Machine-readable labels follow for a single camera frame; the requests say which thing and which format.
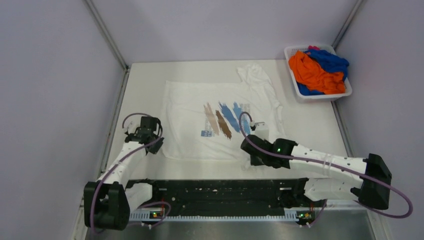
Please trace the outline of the white printed t-shirt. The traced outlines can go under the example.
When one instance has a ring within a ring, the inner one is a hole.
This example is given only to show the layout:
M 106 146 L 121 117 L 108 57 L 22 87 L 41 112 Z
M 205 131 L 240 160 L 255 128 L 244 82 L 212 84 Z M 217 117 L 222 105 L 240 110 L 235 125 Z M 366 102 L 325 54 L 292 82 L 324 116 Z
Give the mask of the white printed t-shirt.
M 283 107 L 272 81 L 258 64 L 237 68 L 235 83 L 167 81 L 160 120 L 166 158 L 239 162 L 251 134 L 249 118 L 269 127 L 269 140 L 285 137 Z

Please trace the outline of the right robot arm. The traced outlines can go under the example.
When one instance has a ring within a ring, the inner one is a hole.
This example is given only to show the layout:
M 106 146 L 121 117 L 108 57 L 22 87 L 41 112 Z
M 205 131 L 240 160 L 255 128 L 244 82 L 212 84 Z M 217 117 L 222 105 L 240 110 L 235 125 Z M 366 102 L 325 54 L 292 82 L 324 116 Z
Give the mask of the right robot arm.
M 358 201 L 376 210 L 389 208 L 392 173 L 380 155 L 344 157 L 284 138 L 271 143 L 253 134 L 243 140 L 240 148 L 257 158 L 260 165 L 323 175 L 324 179 L 309 179 L 293 192 L 293 200 L 299 206 L 329 199 Z

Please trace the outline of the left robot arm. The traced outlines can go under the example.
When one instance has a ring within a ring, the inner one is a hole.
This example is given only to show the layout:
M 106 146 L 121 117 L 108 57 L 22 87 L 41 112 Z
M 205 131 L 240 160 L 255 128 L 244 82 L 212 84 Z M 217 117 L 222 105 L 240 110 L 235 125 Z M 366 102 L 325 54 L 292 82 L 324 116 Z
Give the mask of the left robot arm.
M 136 166 L 148 154 L 158 153 L 164 143 L 161 120 L 146 113 L 139 123 L 123 124 L 126 129 L 121 150 L 109 168 L 83 190 L 84 224 L 97 230 L 124 230 L 130 214 L 141 204 L 154 207 L 160 193 L 148 183 L 127 188 Z

